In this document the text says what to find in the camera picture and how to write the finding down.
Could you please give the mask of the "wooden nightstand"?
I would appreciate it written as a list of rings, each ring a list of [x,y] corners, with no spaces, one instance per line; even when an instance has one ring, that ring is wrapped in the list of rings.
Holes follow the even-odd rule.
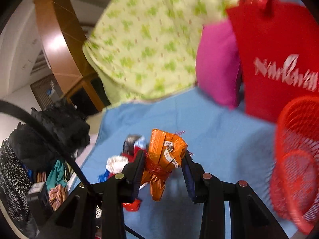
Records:
[[[102,112],[111,105],[96,73],[82,78],[63,97],[86,117]]]

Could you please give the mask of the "black clothes pile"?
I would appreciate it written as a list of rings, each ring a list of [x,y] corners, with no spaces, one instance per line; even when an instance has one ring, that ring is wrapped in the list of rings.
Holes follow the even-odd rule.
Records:
[[[1,141],[1,201],[15,227],[27,238],[38,228],[27,203],[27,192],[44,175],[48,189],[67,185],[70,174],[60,152],[74,153],[90,142],[86,117],[64,100],[31,113],[1,101],[1,113],[20,120]]]

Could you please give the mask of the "wooden headboard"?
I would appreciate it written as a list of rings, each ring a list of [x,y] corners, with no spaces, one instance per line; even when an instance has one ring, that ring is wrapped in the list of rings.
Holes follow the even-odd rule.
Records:
[[[88,67],[82,52],[85,34],[70,0],[33,0],[42,49],[63,93],[68,93]]]

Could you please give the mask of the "black plastic bag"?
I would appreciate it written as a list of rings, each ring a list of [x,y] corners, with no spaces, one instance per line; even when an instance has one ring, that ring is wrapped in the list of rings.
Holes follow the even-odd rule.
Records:
[[[134,144],[141,137],[138,134],[130,134],[126,137],[123,144],[123,153],[127,155],[134,155]]]

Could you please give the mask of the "light blue mask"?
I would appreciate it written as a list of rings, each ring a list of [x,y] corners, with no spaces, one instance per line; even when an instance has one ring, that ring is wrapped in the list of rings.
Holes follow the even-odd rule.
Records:
[[[146,150],[147,148],[147,142],[146,138],[144,136],[139,137],[135,142],[134,142],[134,150],[139,151],[139,150]]]

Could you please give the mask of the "magenta pillow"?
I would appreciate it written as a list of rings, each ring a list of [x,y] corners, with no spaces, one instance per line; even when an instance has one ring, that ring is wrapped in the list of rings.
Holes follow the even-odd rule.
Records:
[[[219,105],[239,105],[240,58],[230,20],[203,27],[196,55],[198,87]]]

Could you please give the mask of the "red paper shopping bag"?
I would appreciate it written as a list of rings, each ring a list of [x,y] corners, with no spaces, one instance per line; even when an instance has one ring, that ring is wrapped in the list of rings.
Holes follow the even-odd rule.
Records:
[[[240,0],[227,14],[241,60],[247,114],[276,122],[294,98],[318,96],[318,22],[304,5]]]

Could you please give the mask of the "red white crumpled wrapper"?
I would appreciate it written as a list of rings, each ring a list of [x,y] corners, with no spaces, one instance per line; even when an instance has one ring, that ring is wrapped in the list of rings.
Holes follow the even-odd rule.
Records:
[[[145,156],[146,146],[134,145],[132,149],[124,149],[120,155],[109,157],[106,162],[105,172],[98,175],[98,182],[105,182],[108,178],[123,172],[125,165],[135,162],[139,151],[142,151],[143,156]],[[133,203],[123,203],[123,208],[127,212],[137,212],[141,203],[142,200],[136,198]]]

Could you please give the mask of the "red mesh trash basket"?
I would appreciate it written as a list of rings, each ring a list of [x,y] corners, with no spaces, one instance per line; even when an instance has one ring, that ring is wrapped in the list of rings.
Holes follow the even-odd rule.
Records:
[[[279,217],[309,235],[318,223],[318,98],[293,99],[279,115],[270,199]]]

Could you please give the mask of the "green clover pattern quilt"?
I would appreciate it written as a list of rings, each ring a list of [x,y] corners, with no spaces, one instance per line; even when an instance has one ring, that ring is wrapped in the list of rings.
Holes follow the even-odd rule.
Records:
[[[202,27],[239,0],[111,0],[83,45],[110,103],[155,100],[196,83]]]

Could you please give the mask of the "orange snack wrapper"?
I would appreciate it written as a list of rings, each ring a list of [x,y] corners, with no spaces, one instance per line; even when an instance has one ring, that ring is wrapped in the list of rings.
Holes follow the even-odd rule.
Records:
[[[161,200],[165,182],[172,171],[182,165],[187,148],[187,143],[177,134],[152,130],[141,184],[150,185],[154,201]]]

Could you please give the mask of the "light blue bed blanket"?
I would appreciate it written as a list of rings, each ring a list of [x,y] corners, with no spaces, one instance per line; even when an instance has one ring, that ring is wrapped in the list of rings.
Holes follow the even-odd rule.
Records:
[[[222,181],[245,180],[267,207],[271,207],[269,180],[274,167],[272,123],[252,118],[242,108],[215,104],[198,88],[155,103],[127,103],[107,110],[100,122],[95,147],[82,165],[89,182],[96,183],[109,157],[119,155],[125,138],[153,129],[180,133],[192,159]],[[149,187],[140,190],[136,212],[125,212],[125,224],[145,238],[198,238],[202,205],[188,197],[181,169],[165,183],[160,201]]]

